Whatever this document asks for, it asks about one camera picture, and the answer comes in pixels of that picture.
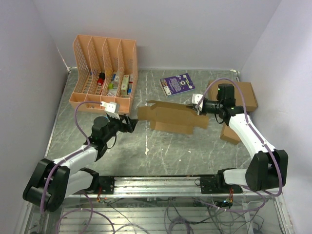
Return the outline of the brown cardboard box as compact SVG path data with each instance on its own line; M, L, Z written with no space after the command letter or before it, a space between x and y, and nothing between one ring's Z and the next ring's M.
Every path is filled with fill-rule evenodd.
M194 128L206 129L209 118L200 116L187 105L150 100L150 106L138 108L138 120L149 121L152 130L178 134L193 134Z

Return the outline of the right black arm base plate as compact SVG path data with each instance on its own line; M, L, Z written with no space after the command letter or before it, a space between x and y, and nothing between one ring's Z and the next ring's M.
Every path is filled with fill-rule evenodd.
M200 187L202 194L241 194L239 185L228 185L217 176L201 176L195 179L195 185Z

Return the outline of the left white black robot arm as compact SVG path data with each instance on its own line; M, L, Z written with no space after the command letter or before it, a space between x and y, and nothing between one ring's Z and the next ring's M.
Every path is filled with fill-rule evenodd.
M128 115L95 118L91 135L78 150L61 158L44 158L38 162L22 198L43 212L54 212L72 194L81 190L95 193L100 188L99 174L86 166L105 154L108 141L116 138L118 132L132 133L137 123L138 119Z

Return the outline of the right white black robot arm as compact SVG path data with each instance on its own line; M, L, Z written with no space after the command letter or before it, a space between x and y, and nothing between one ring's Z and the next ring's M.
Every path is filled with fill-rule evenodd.
M244 104L236 104L236 87L235 83L221 83L218 85L216 101L194 94L188 106L198 115L214 114L220 117L221 122L238 135L251 157L247 169L219 170L214 185L221 193L227 192L232 185L243 186L254 192L268 193L270 189L278 189L275 196L279 196L286 184L288 154L285 150L276 149L262 136L252 123Z

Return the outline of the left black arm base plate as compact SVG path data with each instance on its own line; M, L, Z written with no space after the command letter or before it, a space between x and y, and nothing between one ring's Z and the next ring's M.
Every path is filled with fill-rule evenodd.
M115 189L115 178L112 176L100 176L98 178L96 192L99 195L112 195Z

